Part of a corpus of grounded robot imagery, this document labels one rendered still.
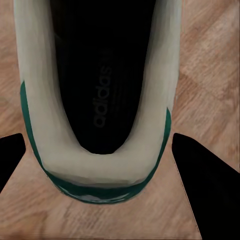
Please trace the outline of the gym shoe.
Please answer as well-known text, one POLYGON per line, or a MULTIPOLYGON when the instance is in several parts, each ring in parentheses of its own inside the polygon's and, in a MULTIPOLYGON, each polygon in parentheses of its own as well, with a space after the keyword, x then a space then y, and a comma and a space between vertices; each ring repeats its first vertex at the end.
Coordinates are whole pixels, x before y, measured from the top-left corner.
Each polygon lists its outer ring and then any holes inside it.
POLYGON ((84 204, 137 197, 158 168, 182 0, 13 0, 21 108, 54 186, 84 204))

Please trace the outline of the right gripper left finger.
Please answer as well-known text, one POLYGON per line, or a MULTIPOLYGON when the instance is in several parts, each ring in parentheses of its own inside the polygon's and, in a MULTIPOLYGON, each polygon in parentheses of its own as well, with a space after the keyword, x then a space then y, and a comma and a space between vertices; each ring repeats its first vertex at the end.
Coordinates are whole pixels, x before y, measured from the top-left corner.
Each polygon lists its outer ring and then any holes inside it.
POLYGON ((25 152, 26 145, 21 133, 0 138, 0 193, 25 152))

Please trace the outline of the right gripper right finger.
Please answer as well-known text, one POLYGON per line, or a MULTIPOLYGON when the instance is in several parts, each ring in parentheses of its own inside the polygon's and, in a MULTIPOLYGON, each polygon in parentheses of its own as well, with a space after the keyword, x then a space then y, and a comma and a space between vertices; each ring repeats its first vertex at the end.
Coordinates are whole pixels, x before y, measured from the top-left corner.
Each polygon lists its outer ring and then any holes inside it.
POLYGON ((172 152, 202 240, 240 240, 240 173, 183 134, 172 152))

